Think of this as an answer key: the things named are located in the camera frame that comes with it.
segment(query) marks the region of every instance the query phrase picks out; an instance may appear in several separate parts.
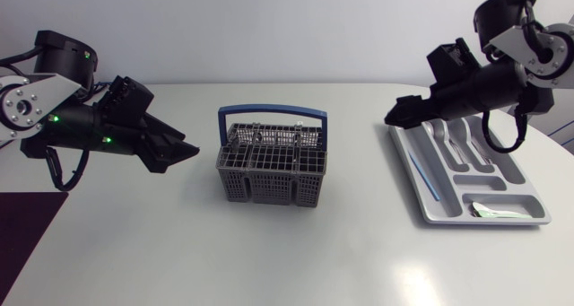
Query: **black cable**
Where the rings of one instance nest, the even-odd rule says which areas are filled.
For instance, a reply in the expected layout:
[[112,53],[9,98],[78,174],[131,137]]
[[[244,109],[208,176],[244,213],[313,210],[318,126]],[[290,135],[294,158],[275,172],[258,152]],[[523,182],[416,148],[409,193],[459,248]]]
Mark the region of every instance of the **black cable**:
[[78,167],[73,171],[74,175],[67,183],[64,184],[62,182],[62,166],[60,165],[60,160],[57,157],[57,151],[54,148],[46,147],[46,162],[48,163],[48,169],[50,170],[50,176],[52,177],[54,186],[60,191],[72,190],[80,181],[83,171],[88,164],[89,157],[90,151],[84,149],[80,162],[78,163]]
[[552,51],[545,47],[543,42],[537,37],[538,32],[536,29],[541,29],[542,25],[536,22],[535,12],[530,1],[526,1],[524,10],[526,13],[526,23],[522,26],[522,31],[526,44],[536,53],[538,61],[546,64],[552,59]]
[[24,76],[24,73],[20,69],[18,69],[18,67],[14,66],[14,65],[4,65],[4,66],[0,66],[0,67],[9,69],[9,70],[15,72],[17,75]]
[[517,150],[518,147],[524,142],[524,139],[526,138],[526,129],[528,127],[528,117],[526,116],[526,114],[516,113],[515,111],[514,119],[516,120],[517,123],[518,136],[517,141],[510,148],[499,147],[492,141],[491,133],[488,128],[488,120],[490,117],[491,117],[490,111],[486,111],[483,113],[483,135],[484,140],[486,140],[486,143],[492,148],[492,150],[494,150],[497,153],[512,153],[513,151]]
[[6,147],[7,145],[9,145],[11,143],[12,143],[12,140],[8,140],[8,141],[4,142],[3,144],[0,144],[0,149]]
[[11,65],[11,64],[15,64],[15,63],[20,63],[23,60],[30,59],[30,58],[36,56],[43,49],[44,48],[42,46],[36,46],[36,47],[34,47],[34,49],[27,51],[23,54],[12,56],[12,57],[7,57],[4,59],[0,59],[0,66],[6,66],[6,65]]

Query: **white wall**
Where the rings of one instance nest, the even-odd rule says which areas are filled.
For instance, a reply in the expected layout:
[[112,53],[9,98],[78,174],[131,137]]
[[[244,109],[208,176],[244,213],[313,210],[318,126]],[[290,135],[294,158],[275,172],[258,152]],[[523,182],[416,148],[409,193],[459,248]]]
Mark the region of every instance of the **white wall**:
[[[486,62],[473,29],[484,1],[0,0],[0,57],[50,29],[97,51],[100,81],[429,85],[426,55],[439,44],[464,37]],[[542,23],[567,22],[574,7],[538,0],[535,13]],[[551,120],[539,124],[550,130]]]

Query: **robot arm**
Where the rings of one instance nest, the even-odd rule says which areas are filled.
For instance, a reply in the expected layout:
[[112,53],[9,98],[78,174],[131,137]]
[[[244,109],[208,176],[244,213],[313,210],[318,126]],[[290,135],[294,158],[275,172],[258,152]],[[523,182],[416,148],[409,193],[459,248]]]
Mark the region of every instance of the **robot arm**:
[[[150,172],[160,173],[199,153],[184,134],[145,112],[153,94],[128,77],[118,76],[100,101],[84,104],[93,95],[98,59],[82,42],[39,31],[33,50],[1,59],[0,66],[14,70],[13,63],[34,56],[34,74],[0,77],[0,140],[21,139],[27,157],[46,159],[58,189],[77,184],[89,151],[137,154]],[[58,146],[83,150],[66,184]]]
[[[489,0],[474,15],[483,53],[480,66],[462,39],[442,45],[427,56],[437,82],[429,99],[398,98],[385,122],[417,127],[434,118],[449,120],[483,113],[483,132],[500,153],[516,150],[526,136],[526,115],[543,114],[553,105],[552,88],[574,88],[574,22],[543,27],[535,20],[535,0]],[[518,104],[518,139],[510,148],[490,141],[491,109]]]

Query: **cable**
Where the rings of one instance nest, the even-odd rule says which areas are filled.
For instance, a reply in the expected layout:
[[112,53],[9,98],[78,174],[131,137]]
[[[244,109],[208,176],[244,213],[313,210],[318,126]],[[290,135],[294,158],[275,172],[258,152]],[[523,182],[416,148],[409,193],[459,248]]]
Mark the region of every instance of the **cable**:
[[570,140],[568,140],[567,142],[561,144],[561,146],[564,146],[565,144],[569,144],[570,142],[574,141],[574,138],[571,138]]
[[12,143],[12,140],[8,140],[8,141],[4,142],[3,144],[0,144],[0,149],[6,147],[7,145],[9,145],[11,143]]
[[90,91],[88,93],[86,93],[85,96],[83,96],[82,98],[80,98],[79,100],[82,103],[85,103],[86,101],[89,101],[94,95],[102,92],[103,90],[107,89],[109,86],[111,85],[111,82],[98,82],[95,83],[91,88]]
[[4,59],[0,59],[0,66],[6,66],[6,65],[14,64],[14,63],[19,63],[23,60],[30,59],[30,58],[36,56],[37,54],[39,54],[43,49],[44,48],[42,46],[36,46],[36,47],[34,47],[34,49],[27,51],[23,54],[12,56],[12,57],[7,57]]
[[563,125],[562,127],[557,128],[556,130],[552,131],[548,136],[551,136],[553,134],[555,134],[556,132],[562,130],[563,128],[571,125],[572,123],[574,123],[574,120],[571,120],[570,122],[568,122],[567,124]]
[[515,113],[514,119],[517,122],[517,141],[512,145],[510,148],[503,148],[499,147],[491,139],[490,130],[488,128],[488,120],[491,117],[490,111],[486,111],[483,113],[483,134],[484,140],[486,143],[497,153],[512,153],[513,151],[517,150],[518,147],[524,142],[526,138],[526,129],[528,127],[528,118],[526,114]]
[[0,66],[0,67],[9,69],[9,70],[15,72],[17,75],[24,76],[24,73],[20,69],[18,69],[18,67],[14,66],[14,65],[9,64],[9,65],[4,65],[4,66]]
[[546,64],[552,59],[552,51],[546,48],[543,42],[536,36],[536,28],[541,29],[542,24],[536,21],[535,12],[530,1],[525,2],[524,11],[526,13],[526,23],[522,26],[522,31],[526,43],[530,49],[536,53],[538,61]]
[[88,158],[90,157],[90,151],[84,149],[82,152],[82,157],[80,162],[78,162],[78,167],[73,171],[74,175],[67,183],[62,182],[62,166],[60,165],[60,160],[57,157],[57,151],[54,148],[46,147],[46,162],[48,163],[48,169],[50,171],[50,176],[52,177],[52,182],[54,186],[60,191],[70,191],[72,190],[80,181],[83,175],[83,171],[88,164]]

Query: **metal bracket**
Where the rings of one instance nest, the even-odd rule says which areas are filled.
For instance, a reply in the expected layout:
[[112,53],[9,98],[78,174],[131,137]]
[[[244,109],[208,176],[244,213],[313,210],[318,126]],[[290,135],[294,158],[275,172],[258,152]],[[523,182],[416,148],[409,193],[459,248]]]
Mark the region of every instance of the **metal bracket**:
[[[556,32],[574,39],[574,25],[556,23],[548,26],[544,33],[538,35],[540,40],[552,50],[552,60],[546,64],[538,61],[535,52],[526,43],[521,27],[514,26],[502,32],[493,38],[490,44],[532,72],[527,76],[527,81],[532,85],[545,88],[574,88],[574,67],[567,60],[569,52],[574,49],[568,47],[566,40],[553,35]],[[563,74],[555,78],[548,77],[564,69],[566,65],[569,67],[566,67],[567,70]]]
[[4,115],[4,123],[0,124],[0,140],[36,135],[42,129],[39,122],[82,87],[59,74],[30,75],[33,77],[43,79],[30,83],[27,77],[0,77],[0,114]]

